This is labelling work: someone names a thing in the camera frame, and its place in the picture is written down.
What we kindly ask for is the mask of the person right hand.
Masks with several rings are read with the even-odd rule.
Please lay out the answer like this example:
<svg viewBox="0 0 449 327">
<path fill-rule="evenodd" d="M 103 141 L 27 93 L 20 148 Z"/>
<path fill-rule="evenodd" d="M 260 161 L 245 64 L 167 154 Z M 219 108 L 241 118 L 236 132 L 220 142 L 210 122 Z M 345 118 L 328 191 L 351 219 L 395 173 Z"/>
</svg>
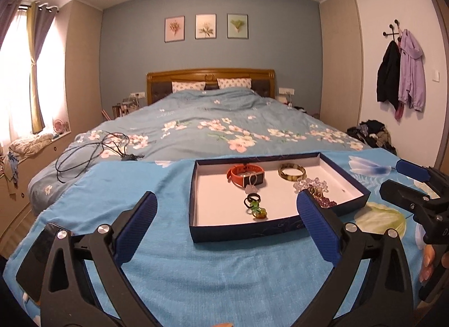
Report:
<svg viewBox="0 0 449 327">
<path fill-rule="evenodd" d="M 426 245 L 422 250 L 422 263 L 421 270 L 419 272 L 419 282 L 423 284 L 428 281 L 432 276 L 435 266 L 434 261 L 437 255 L 437 252 L 443 250 L 443 245 Z"/>
</svg>

